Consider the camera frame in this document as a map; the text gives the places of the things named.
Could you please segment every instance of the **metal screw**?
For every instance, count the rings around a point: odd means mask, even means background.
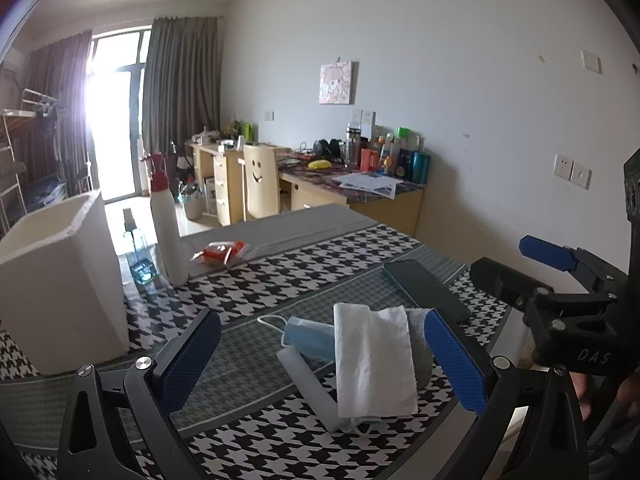
[[[556,330],[564,330],[566,328],[566,325],[564,321],[562,321],[562,319],[555,319],[551,322],[551,328],[554,328]]]
[[[151,357],[141,357],[136,361],[136,368],[138,370],[146,370],[151,366],[152,362]]]
[[[500,370],[506,370],[511,366],[511,361],[509,361],[506,357],[498,355],[494,357],[494,365],[496,368],[500,368]]]
[[[87,377],[87,375],[89,375],[91,373],[91,370],[93,370],[94,367],[92,367],[91,365],[82,365],[80,368],[78,368],[78,375],[80,377]]]
[[[554,366],[554,371],[558,375],[566,375],[566,366],[561,365],[560,363],[558,363],[558,364],[556,364]]]

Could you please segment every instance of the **white wall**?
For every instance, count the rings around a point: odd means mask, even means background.
[[[640,147],[640,56],[602,0],[236,0],[226,16],[223,121],[235,113],[295,147],[341,136],[350,110],[318,104],[319,69],[358,60],[355,105],[420,132],[434,155],[421,240],[553,285],[567,280],[520,257],[521,236],[626,270],[622,164]],[[581,66],[583,49],[602,75]],[[593,170],[589,190],[553,176],[556,153]]]
[[[24,62],[24,54],[9,47],[0,68],[0,108],[19,107]]]
[[[127,6],[85,16],[72,22],[65,22],[63,17],[60,17],[57,22],[49,22],[46,28],[33,27],[27,22],[17,39],[23,49],[31,52],[84,30],[102,34],[122,28],[151,25],[154,18],[162,16],[223,16],[224,10],[222,5],[213,2],[167,1]]]

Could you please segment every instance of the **gray curtain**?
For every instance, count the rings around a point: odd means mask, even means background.
[[[92,32],[88,30],[34,51],[29,58],[25,81],[26,88],[60,101],[60,157],[71,195],[76,193],[76,179],[86,170],[88,151],[93,148],[93,143],[87,139],[84,114],[86,64],[91,40]],[[52,124],[46,121],[33,123],[33,131],[21,135],[16,145],[16,159],[27,166],[27,183],[48,176],[58,168],[50,135],[46,135],[44,128],[52,128]]]
[[[217,18],[158,18],[146,58],[142,137],[170,153],[192,135],[220,129]]]

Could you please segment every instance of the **blue bottle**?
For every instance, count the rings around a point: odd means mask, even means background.
[[[122,210],[124,215],[124,239],[127,245],[127,263],[133,281],[138,285],[146,285],[158,276],[158,271],[151,258],[145,235],[138,229],[133,213],[129,207]]]

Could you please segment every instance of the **smiley face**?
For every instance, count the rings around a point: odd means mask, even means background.
[[[255,167],[255,160],[252,160],[251,163]],[[261,167],[262,167],[262,164],[260,162],[258,162],[258,168],[261,168]],[[252,175],[254,176],[254,180],[255,180],[256,184],[260,184],[262,182],[262,176],[256,176],[255,170],[252,171]]]

